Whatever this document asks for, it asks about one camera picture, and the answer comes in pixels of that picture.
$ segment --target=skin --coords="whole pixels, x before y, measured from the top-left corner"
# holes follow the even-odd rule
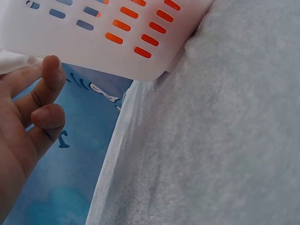
[[[39,78],[31,93],[12,100]],[[0,224],[65,125],[63,109],[53,104],[65,81],[56,56],[47,56],[35,67],[0,75]],[[35,126],[26,132],[31,124]]]

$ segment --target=blue packaging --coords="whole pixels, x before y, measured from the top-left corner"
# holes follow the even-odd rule
[[[63,67],[67,82],[56,103],[65,110],[66,125],[33,171],[4,225],[85,224],[124,93],[132,80]]]

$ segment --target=finger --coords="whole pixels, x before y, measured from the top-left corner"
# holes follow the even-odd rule
[[[37,81],[41,74],[42,64],[40,63],[37,66],[18,69],[3,75],[0,79],[8,87],[11,98],[14,98]]]
[[[42,79],[29,94],[15,101],[21,114],[21,122],[25,127],[31,124],[33,111],[55,101],[65,82],[66,75],[59,58],[47,56],[42,65]]]
[[[59,105],[50,104],[34,111],[31,119],[35,127],[28,134],[36,147],[38,157],[41,158],[65,126],[65,113]]]

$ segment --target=oval hole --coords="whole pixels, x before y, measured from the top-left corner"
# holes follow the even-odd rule
[[[98,10],[95,10],[91,7],[85,7],[84,10],[83,10],[85,13],[89,14],[89,15],[92,15],[94,17],[100,17],[101,16],[101,13],[98,11]]]
[[[33,1],[26,1],[25,3],[26,7],[28,8],[32,8],[32,9],[39,9],[40,8],[40,4],[33,2]]]
[[[112,33],[106,33],[105,37],[106,37],[106,39],[113,41],[114,43],[117,43],[119,45],[123,44],[123,39]]]
[[[170,6],[173,9],[175,9],[176,11],[181,10],[181,7],[179,5],[177,5],[175,2],[173,2],[172,0],[165,0],[165,4],[167,4],[168,6]]]
[[[162,26],[159,26],[157,23],[151,22],[149,23],[149,27],[152,28],[153,30],[156,30],[159,33],[165,34],[167,31],[165,28]]]
[[[62,12],[56,10],[56,9],[53,9],[53,8],[50,9],[49,14],[53,15],[53,16],[55,16],[57,18],[60,18],[60,19],[66,18],[66,14],[64,14],[64,13],[62,13]]]
[[[78,20],[77,23],[76,23],[77,26],[81,27],[81,28],[84,28],[86,30],[94,30],[94,26],[85,22],[85,21],[82,21],[82,20]]]
[[[143,7],[146,6],[147,4],[144,0],[131,0],[131,1]]]
[[[129,8],[126,8],[126,7],[121,7],[120,8],[120,12],[124,13],[125,15],[128,15],[130,16],[131,18],[134,18],[134,19],[137,19],[139,17],[139,15],[132,11],[131,9]]]
[[[158,15],[159,17],[163,18],[164,20],[167,20],[168,22],[172,23],[174,21],[174,18],[171,17],[169,14],[165,13],[162,10],[158,10],[156,12],[156,15]]]
[[[109,0],[96,0],[97,2],[101,2],[103,4],[108,4],[109,3]]]
[[[157,40],[155,40],[154,38],[150,37],[147,34],[142,35],[142,40],[149,43],[150,45],[155,46],[155,47],[157,47],[159,45],[159,42]]]
[[[150,52],[148,52],[140,47],[135,47],[134,52],[140,56],[147,58],[147,59],[150,59],[152,56]]]
[[[62,4],[65,4],[67,6],[71,6],[73,4],[73,0],[56,0]]]
[[[124,30],[124,31],[130,31],[131,27],[127,25],[126,23],[120,21],[120,20],[114,20],[112,23],[114,26]]]

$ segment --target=gray textured surface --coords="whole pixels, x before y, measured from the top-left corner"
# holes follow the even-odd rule
[[[88,224],[300,224],[300,2],[216,0],[201,30],[130,89]]]

